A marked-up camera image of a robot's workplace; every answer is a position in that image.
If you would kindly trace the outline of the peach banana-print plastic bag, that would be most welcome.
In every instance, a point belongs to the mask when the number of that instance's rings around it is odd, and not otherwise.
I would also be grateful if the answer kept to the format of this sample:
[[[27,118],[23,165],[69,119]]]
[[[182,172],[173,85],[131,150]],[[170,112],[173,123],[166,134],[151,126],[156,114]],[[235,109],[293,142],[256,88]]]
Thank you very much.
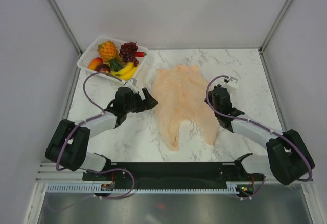
[[[214,145],[219,125],[205,102],[207,85],[198,65],[180,64],[157,70],[152,88],[152,96],[158,101],[154,111],[160,134],[170,150],[178,149],[179,129],[184,121],[198,125],[205,142]]]

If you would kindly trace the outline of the fake dark red grapes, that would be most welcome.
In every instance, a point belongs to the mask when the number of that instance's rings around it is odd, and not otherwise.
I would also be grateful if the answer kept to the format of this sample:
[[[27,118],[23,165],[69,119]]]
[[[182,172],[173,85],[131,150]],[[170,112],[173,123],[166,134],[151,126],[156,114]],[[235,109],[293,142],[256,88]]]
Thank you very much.
[[[124,43],[120,47],[119,56],[124,63],[133,63],[134,67],[137,67],[139,61],[136,58],[136,52],[138,51],[138,46],[136,42]]]

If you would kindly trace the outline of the fake orange pineapple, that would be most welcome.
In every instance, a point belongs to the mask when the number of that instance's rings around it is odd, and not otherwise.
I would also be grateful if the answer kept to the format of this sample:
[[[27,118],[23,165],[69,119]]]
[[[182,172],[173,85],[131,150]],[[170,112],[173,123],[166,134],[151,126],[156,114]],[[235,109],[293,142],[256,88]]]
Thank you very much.
[[[106,41],[98,45],[98,53],[103,62],[114,72],[120,71],[123,68],[118,49],[112,41]]]

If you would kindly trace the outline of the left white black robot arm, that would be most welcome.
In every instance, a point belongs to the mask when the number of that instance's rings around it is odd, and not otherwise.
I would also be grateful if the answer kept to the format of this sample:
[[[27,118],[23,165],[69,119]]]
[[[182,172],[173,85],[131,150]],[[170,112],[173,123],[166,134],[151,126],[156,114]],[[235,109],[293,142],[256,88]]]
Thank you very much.
[[[89,140],[119,127],[128,113],[143,112],[156,105],[158,101],[150,95],[147,88],[134,91],[129,87],[120,87],[114,100],[100,114],[80,122],[62,120],[50,140],[45,157],[55,162],[58,170],[90,170],[100,180],[107,180],[112,168],[106,164],[105,156],[87,150]]]

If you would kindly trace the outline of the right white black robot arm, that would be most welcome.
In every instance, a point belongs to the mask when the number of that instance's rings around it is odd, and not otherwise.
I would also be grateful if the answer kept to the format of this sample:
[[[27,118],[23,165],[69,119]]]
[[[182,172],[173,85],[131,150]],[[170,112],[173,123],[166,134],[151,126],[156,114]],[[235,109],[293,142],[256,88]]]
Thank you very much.
[[[265,156],[245,154],[239,157],[233,168],[237,179],[246,180],[254,173],[273,176],[283,185],[312,180],[315,163],[296,130],[279,131],[251,119],[233,107],[226,86],[207,89],[205,102],[222,128],[254,141],[267,151]]]

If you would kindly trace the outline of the fake yellow banana bunch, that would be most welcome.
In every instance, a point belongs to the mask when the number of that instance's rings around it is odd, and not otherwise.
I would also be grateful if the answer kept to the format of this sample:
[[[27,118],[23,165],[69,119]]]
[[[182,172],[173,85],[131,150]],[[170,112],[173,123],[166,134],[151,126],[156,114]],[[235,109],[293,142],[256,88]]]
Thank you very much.
[[[119,70],[117,72],[111,72],[110,74],[120,80],[128,81],[129,79],[133,78],[138,67],[139,67],[139,64],[135,65],[133,62],[129,62],[121,70]]]

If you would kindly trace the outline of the fake orange mango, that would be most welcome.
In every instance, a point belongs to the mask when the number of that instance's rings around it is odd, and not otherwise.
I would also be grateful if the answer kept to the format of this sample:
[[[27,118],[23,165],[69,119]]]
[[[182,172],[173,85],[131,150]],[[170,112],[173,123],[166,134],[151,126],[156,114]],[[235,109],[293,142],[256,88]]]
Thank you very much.
[[[103,64],[103,59],[100,57],[96,57],[91,60],[87,68],[96,71],[97,67],[102,64]]]

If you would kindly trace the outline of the fake red chili pepper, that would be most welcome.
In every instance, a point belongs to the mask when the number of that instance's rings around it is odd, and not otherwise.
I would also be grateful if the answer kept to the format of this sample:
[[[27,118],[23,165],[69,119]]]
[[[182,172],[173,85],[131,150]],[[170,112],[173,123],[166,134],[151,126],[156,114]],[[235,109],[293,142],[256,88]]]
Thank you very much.
[[[135,52],[136,57],[145,57],[147,54],[145,52],[137,51]]]

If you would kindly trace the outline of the white plastic fruit basket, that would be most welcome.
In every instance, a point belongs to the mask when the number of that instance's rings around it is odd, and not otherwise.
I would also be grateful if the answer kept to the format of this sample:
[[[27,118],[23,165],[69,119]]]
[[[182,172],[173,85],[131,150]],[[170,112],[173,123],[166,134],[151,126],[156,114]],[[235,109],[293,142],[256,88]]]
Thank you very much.
[[[94,70],[90,70],[88,69],[88,65],[91,62],[92,59],[96,58],[96,57],[100,57],[99,53],[98,53],[98,45],[100,45],[101,43],[104,43],[106,41],[112,41],[117,49],[118,49],[118,54],[120,52],[120,47],[121,45],[123,45],[124,43],[128,43],[127,41],[122,41],[122,40],[118,40],[118,39],[114,39],[114,38],[109,38],[109,37],[98,37],[87,49],[86,51],[82,54],[82,56],[80,57],[80,59],[77,62],[77,66],[80,69],[83,69],[85,71],[88,71],[89,73],[98,73]],[[149,53],[149,50],[143,46],[138,46],[138,51],[141,52],[145,52],[146,54]],[[140,73],[142,67],[144,66],[144,64],[146,63],[146,61],[148,60],[147,55],[145,57],[137,57],[137,60],[139,61],[139,67],[137,69],[137,71],[135,72],[133,78],[136,78],[137,75]],[[122,64],[123,64],[123,68],[127,65],[127,63],[124,63],[121,60]],[[111,75],[110,73],[104,73],[103,75],[101,75],[102,77],[115,82],[115,83],[122,83],[124,84],[126,81],[125,80],[120,80],[116,77],[114,77],[113,75]]]

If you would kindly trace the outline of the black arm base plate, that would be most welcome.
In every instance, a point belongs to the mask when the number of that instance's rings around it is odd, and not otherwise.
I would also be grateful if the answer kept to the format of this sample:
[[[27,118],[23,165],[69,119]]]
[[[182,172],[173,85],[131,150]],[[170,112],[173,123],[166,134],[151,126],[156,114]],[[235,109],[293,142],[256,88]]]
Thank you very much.
[[[136,190],[226,188],[227,182],[260,182],[262,174],[248,174],[233,162],[117,162],[105,170],[122,168],[132,173]]]

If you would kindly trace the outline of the aluminium frame rail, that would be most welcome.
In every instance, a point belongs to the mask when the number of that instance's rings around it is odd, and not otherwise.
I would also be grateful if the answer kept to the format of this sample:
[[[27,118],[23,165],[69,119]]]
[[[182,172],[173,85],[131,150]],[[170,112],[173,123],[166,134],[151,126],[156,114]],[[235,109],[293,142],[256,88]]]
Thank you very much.
[[[130,171],[137,181],[186,179],[213,180],[214,182],[249,182],[254,177],[261,181],[261,173],[247,173],[240,165],[221,162],[119,162],[109,163],[105,170],[122,168]],[[109,181],[108,173],[92,173],[90,170],[65,169],[57,171],[55,166],[44,163],[38,172],[39,179],[83,179],[84,181]]]

